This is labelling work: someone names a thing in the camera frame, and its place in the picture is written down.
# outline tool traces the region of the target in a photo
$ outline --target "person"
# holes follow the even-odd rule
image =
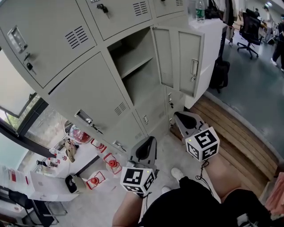
[[[267,6],[264,6],[263,9],[266,11],[266,20],[264,20],[264,22],[266,23],[266,36],[264,38],[264,42],[267,43],[270,39],[270,35],[271,35],[271,29],[272,29],[272,23],[273,23],[273,19],[271,17],[271,14],[269,12],[269,9]]]
[[[222,226],[270,227],[268,210],[257,196],[241,187],[237,174],[223,163],[219,154],[209,159],[204,166],[219,203],[210,190],[184,176],[178,168],[171,173],[180,188],[163,187],[162,194],[146,211],[140,223],[143,199],[132,192],[126,196],[113,217],[113,227],[183,227]]]
[[[256,10],[255,10],[255,14],[257,15],[257,17],[259,17],[259,16],[260,16],[260,14],[259,14],[259,12],[258,12],[258,8],[256,8]]]
[[[273,65],[277,66],[277,59],[281,55],[281,71],[284,72],[284,14],[281,15],[281,22],[278,25],[279,41],[273,53],[271,61]]]

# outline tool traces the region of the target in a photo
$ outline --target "foot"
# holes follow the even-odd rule
[[[162,188],[162,194],[165,194],[165,193],[167,193],[167,192],[169,192],[169,191],[171,191],[171,189],[170,189],[169,187],[167,187],[167,186],[164,186],[164,187]]]
[[[183,173],[178,168],[172,168],[171,172],[172,172],[173,177],[177,179],[178,182],[181,178],[184,177]]]
[[[270,60],[271,60],[273,65],[277,66],[277,63],[273,60],[273,58],[271,58]]]

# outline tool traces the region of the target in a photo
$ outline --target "gray floor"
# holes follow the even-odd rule
[[[164,185],[172,189],[178,188],[177,181],[171,176],[171,168],[180,168],[190,179],[195,179],[200,174],[201,164],[186,151],[184,145],[173,135],[165,135],[158,142],[157,168],[160,170],[157,179],[150,187],[148,206],[161,195]],[[103,169],[105,163],[100,160],[87,169],[82,177],[88,177],[98,169]],[[213,189],[206,171],[203,177]],[[67,216],[59,218],[58,227],[109,227],[114,213],[121,204],[126,191],[119,185],[110,193],[94,191],[91,194],[81,194],[73,201],[64,203],[67,208]]]
[[[221,94],[208,89],[210,93],[229,105],[252,126],[254,126],[278,153],[284,158],[284,74],[280,71],[280,58],[275,67],[270,58],[274,47],[261,44],[255,46],[259,58],[249,52],[237,52],[237,42],[247,44],[238,32],[235,32],[233,46],[226,41],[223,60],[229,61],[229,83]]]

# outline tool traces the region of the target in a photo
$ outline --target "black chair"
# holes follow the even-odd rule
[[[237,43],[237,45],[242,45],[243,47],[239,47],[239,49],[246,49],[250,53],[250,59],[252,59],[252,52],[256,54],[258,58],[258,53],[256,53],[251,47],[251,44],[260,45],[261,39],[258,39],[258,29],[260,27],[260,20],[256,18],[256,14],[254,12],[251,13],[251,10],[247,10],[247,12],[243,12],[244,25],[241,27],[240,35],[248,41],[248,45]]]
[[[63,215],[54,215],[51,210],[46,206],[44,201],[37,201],[37,200],[31,200],[29,199],[25,194],[22,194],[20,192],[14,192],[12,190],[9,190],[8,192],[9,199],[12,200],[13,202],[19,204],[22,206],[30,221],[32,222],[33,225],[37,226],[44,226],[44,227],[49,227],[51,225],[56,225],[58,223],[58,220],[56,219],[56,216],[64,216],[67,214],[67,211],[63,207],[65,214]],[[29,209],[32,209],[35,212],[36,216],[38,217],[39,221],[41,222],[40,224],[35,223],[31,216],[30,213],[28,212]]]

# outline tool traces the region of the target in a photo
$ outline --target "wooden platform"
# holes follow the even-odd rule
[[[274,177],[278,159],[248,128],[208,98],[202,96],[190,112],[215,129],[223,161],[237,171],[245,188],[260,196]]]

